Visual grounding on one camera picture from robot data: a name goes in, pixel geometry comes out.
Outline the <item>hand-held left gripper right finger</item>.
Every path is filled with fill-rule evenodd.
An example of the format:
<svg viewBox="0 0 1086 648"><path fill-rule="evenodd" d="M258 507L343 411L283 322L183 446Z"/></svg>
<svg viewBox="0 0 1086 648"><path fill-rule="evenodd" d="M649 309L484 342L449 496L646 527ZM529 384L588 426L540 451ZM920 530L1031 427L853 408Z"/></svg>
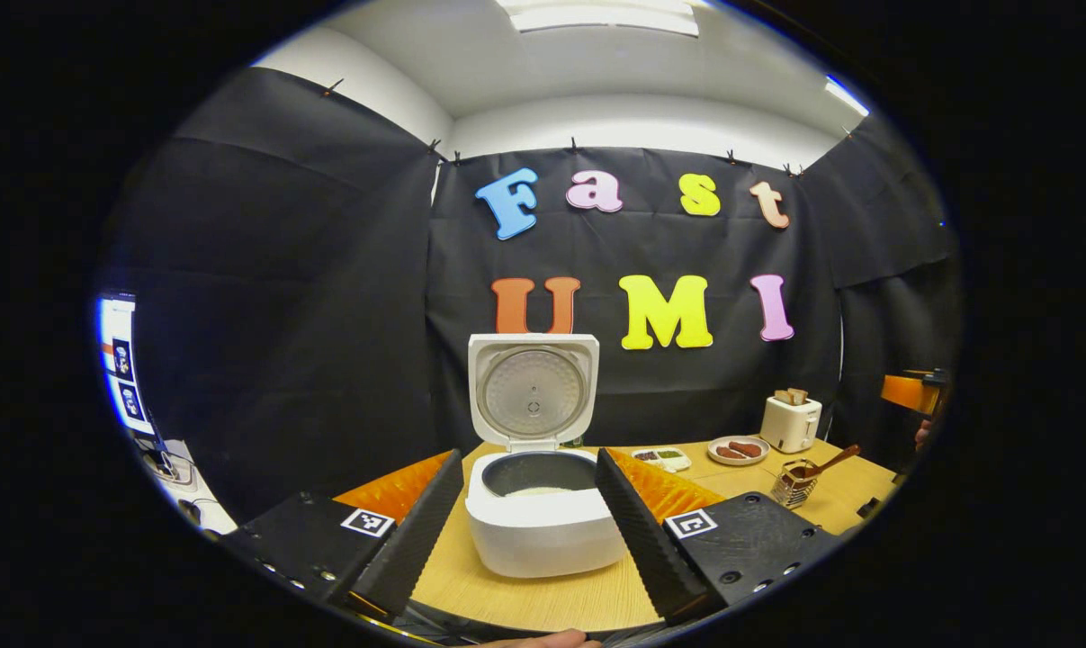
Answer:
<svg viewBox="0 0 1086 648"><path fill-rule="evenodd" d="M658 516L654 495L675 477L599 448L595 484L633 558L651 603L669 625L744 608L794 581L843 545L762 492Z"/></svg>

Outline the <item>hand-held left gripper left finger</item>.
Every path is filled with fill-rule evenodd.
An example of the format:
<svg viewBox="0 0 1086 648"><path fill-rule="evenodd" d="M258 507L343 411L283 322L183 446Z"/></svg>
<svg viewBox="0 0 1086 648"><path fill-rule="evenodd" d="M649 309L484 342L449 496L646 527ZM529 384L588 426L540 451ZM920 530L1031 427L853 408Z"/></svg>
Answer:
<svg viewBox="0 0 1086 648"><path fill-rule="evenodd" d="M362 485L342 500L301 491L222 535L220 544L313 603L361 617L397 617L462 484L455 448Z"/></svg>

